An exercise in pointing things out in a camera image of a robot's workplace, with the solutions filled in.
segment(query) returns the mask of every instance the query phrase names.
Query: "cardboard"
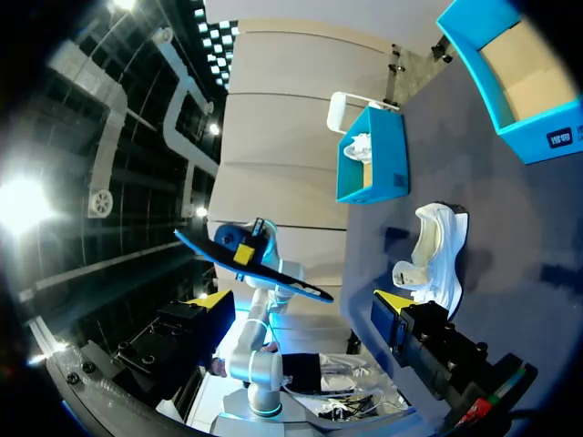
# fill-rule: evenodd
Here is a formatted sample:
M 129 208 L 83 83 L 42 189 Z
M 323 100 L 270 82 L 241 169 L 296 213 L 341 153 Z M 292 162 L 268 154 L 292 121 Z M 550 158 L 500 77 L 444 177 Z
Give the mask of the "cardboard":
M 363 164 L 363 188 L 373 184 L 373 165 Z
M 522 19 L 481 50 L 495 73 L 515 121 L 577 98 L 560 58 L 534 25 Z

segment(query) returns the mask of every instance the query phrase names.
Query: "blue bin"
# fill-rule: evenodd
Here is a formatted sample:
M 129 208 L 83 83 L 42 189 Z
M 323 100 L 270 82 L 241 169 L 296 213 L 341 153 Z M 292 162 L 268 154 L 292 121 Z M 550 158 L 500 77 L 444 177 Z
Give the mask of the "blue bin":
M 363 164 L 347 158 L 344 148 L 353 137 L 371 134 L 373 184 L 363 188 Z M 374 203 L 409 194 L 409 170 L 403 116 L 366 107 L 338 144 L 336 201 Z
M 455 0 L 437 19 L 486 103 L 496 133 L 525 164 L 583 151 L 583 98 L 516 121 L 502 87 L 479 53 L 520 21 L 506 0 Z

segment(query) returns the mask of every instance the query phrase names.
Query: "black table surface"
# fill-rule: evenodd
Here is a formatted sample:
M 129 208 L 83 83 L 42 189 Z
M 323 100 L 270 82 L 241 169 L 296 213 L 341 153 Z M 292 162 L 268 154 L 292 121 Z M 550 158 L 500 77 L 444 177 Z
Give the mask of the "black table surface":
M 497 136 L 459 59 L 402 112 L 411 192 L 350 206 L 343 316 L 413 406 L 431 423 L 443 417 L 447 404 L 410 368 L 399 368 L 370 311 L 375 289 L 409 297 L 394 287 L 391 271 L 411 258 L 414 211 L 435 201 L 459 204 L 469 229 L 456 263 L 464 294 L 453 322 L 488 343 L 490 362 L 512 352 L 538 368 L 517 408 L 542 409 L 551 395 L 569 406 L 563 394 L 583 380 L 583 154 L 524 165 Z

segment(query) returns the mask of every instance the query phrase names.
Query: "white shoe upper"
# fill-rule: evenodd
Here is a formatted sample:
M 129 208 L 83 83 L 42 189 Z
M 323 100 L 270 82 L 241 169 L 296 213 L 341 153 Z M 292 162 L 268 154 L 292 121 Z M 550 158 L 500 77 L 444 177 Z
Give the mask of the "white shoe upper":
M 411 255 L 413 263 L 394 265 L 393 284 L 411 290 L 415 302 L 434 300 L 451 318 L 462 297 L 455 258 L 465 244 L 468 216 L 440 203 L 419 208 L 415 215 L 421 220 L 421 232 Z

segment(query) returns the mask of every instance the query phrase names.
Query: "bright light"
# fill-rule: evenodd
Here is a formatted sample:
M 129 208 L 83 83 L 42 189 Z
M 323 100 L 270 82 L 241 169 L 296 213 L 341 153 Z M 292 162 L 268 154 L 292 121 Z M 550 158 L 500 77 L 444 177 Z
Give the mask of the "bright light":
M 46 355 L 44 355 L 42 353 L 40 355 L 35 355 L 30 360 L 28 360 L 28 365 L 34 366 L 35 364 L 38 364 L 40 361 L 44 360 L 45 358 L 46 358 Z
M 63 342 L 63 341 L 60 341 L 59 343 L 57 343 L 57 344 L 55 345 L 55 352 L 62 352 L 62 351 L 64 351 L 64 350 L 65 350 L 67 347 L 68 347 L 68 344 L 67 344 L 67 343 L 65 343 L 65 342 Z
M 122 9 L 129 11 L 132 7 L 134 7 L 136 0 L 113 0 L 113 3 L 117 7 L 121 7 Z
M 0 188 L 0 223 L 20 235 L 53 213 L 42 187 L 33 180 L 13 180 Z
M 207 214 L 209 214 L 209 212 L 207 211 L 206 208 L 204 208 L 204 207 L 198 207 L 197 208 L 197 211 L 196 211 L 197 217 L 201 217 L 201 218 L 207 217 Z
M 213 123 L 212 125 L 209 126 L 209 132 L 212 135 L 218 135 L 220 133 L 220 129 L 219 126 L 217 126 L 216 123 Z

